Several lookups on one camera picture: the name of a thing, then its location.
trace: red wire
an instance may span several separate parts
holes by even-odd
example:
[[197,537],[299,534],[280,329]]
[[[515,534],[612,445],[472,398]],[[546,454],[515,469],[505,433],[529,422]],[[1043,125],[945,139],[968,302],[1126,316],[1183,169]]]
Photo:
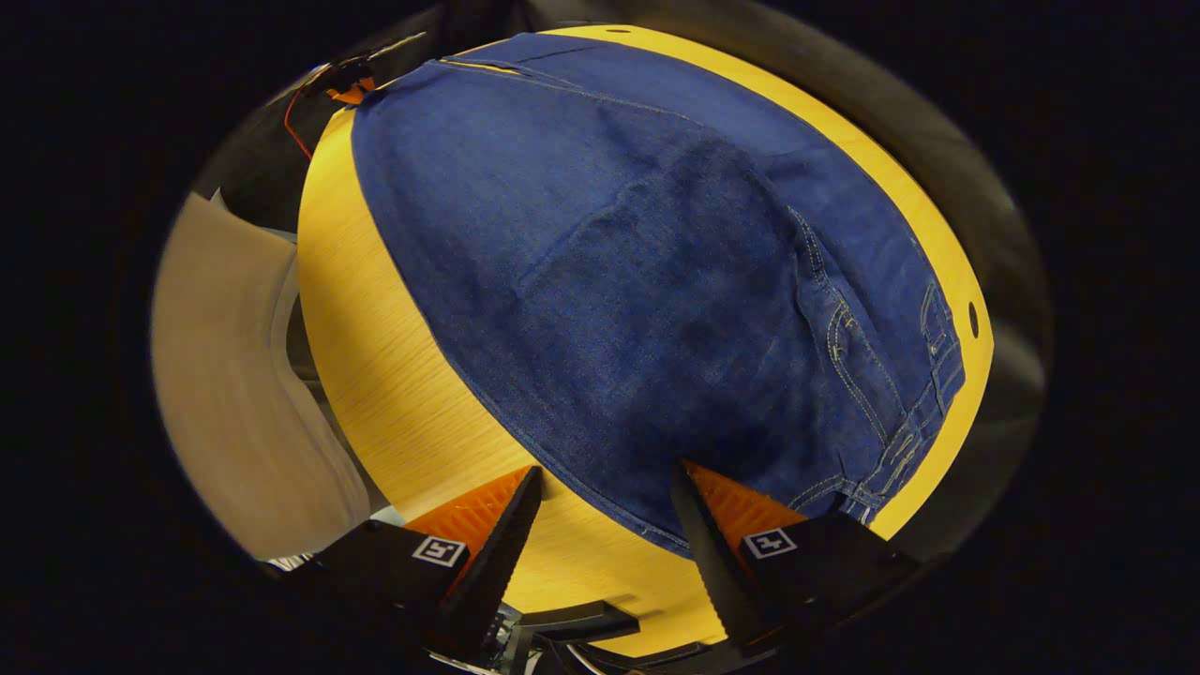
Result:
[[288,130],[288,133],[290,133],[292,138],[295,139],[296,145],[299,145],[300,149],[304,150],[305,156],[307,156],[308,161],[311,162],[312,153],[308,151],[308,148],[304,144],[304,141],[300,141],[300,137],[296,136],[295,130],[293,130],[292,125],[288,123],[288,119],[292,117],[292,106],[295,104],[296,97],[300,96],[300,89],[302,88],[301,86],[296,88],[296,92],[292,95],[292,101],[288,102],[288,109],[286,113],[283,113],[283,126]]

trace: white sticker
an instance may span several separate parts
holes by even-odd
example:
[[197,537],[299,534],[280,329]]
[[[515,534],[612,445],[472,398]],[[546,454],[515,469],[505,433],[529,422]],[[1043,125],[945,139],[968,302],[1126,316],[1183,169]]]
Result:
[[413,554],[413,557],[432,562],[433,565],[440,565],[442,567],[454,567],[455,561],[458,560],[458,556],[464,550],[467,550],[467,544],[462,542],[426,537],[421,542],[421,545],[416,546],[416,552]]
[[750,534],[744,540],[750,552],[758,560],[796,550],[796,544],[779,527]]

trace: wooden table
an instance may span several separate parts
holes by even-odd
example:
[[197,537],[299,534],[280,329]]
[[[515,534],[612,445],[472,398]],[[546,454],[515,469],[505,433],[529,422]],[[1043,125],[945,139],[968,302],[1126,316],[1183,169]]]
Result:
[[[624,32],[612,32],[613,29]],[[841,147],[895,202],[954,312],[966,384],[929,456],[871,528],[894,534],[941,480],[966,438],[991,365],[979,283],[946,220],[908,173],[830,108],[744,61],[637,26],[548,31],[618,42],[689,61],[803,118]],[[536,460],[475,400],[442,357],[384,247],[350,154],[354,112],[334,115],[317,147],[299,222],[300,297],[330,404],[383,494],[414,518]],[[978,338],[968,323],[978,317]],[[522,611],[607,599],[641,617],[637,635],[598,643],[637,656],[725,637],[696,566],[584,502],[546,473],[546,501],[505,595]]]

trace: black plastic part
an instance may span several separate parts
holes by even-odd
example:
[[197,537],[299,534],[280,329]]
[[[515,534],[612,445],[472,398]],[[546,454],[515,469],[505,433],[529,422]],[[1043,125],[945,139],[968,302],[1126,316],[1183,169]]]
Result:
[[757,593],[682,464],[676,465],[671,477],[671,501],[683,524],[704,590],[730,641],[745,644],[762,635],[769,626],[763,622]]
[[439,653],[461,661],[478,655],[540,506],[541,467],[533,466],[497,519],[491,537],[443,603],[442,621],[436,635],[430,635],[437,639]]
[[745,540],[740,544],[742,556],[762,589],[764,611],[804,634],[821,634],[842,623],[920,568],[917,561],[840,512],[768,532],[760,539],[787,542],[761,552],[751,550]]
[[518,626],[556,643],[608,640],[632,635],[641,629],[636,616],[605,601],[526,614]]
[[278,580],[289,589],[310,586],[353,598],[365,610],[432,615],[469,551],[460,544],[463,550],[450,567],[414,557],[426,539],[420,532],[368,520]]
[[686,645],[679,645],[678,647],[649,653],[637,658],[630,658],[625,655],[611,652],[594,645],[581,645],[578,649],[592,663],[602,663],[605,665],[611,665],[628,671],[638,669],[652,670],[674,661],[698,656],[707,652],[710,647],[703,643],[688,643]]
[[605,601],[536,611],[521,616],[504,650],[504,673],[524,673],[534,641],[553,644],[586,643],[632,635],[641,631],[636,616]]

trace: jeans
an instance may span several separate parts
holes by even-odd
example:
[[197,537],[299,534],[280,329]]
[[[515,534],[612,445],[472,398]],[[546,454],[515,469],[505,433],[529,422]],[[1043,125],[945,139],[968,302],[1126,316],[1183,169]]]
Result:
[[352,145],[407,288],[488,411],[680,555],[679,456],[870,522],[964,382],[887,195],[791,113],[667,56],[520,35],[448,61],[368,96]]

